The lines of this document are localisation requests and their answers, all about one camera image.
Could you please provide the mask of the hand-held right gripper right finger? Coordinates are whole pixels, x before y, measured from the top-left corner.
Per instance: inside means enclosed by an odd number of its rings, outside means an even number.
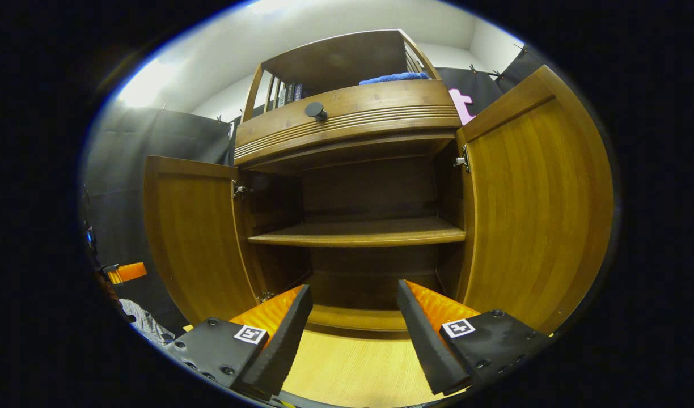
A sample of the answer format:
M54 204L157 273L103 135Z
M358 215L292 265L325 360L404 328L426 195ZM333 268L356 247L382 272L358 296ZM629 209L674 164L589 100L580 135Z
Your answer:
M432 393L474 393L523 367L551 338L509 313L477 312L406 279L397 302Z

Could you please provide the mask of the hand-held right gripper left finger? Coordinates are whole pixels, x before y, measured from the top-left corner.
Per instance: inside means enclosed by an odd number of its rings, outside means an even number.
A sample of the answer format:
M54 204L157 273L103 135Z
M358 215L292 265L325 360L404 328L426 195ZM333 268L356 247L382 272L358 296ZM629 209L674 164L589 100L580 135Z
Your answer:
M299 285L230 320L207 318L168 344L166 352L231 392L276 397L312 307L311 287Z

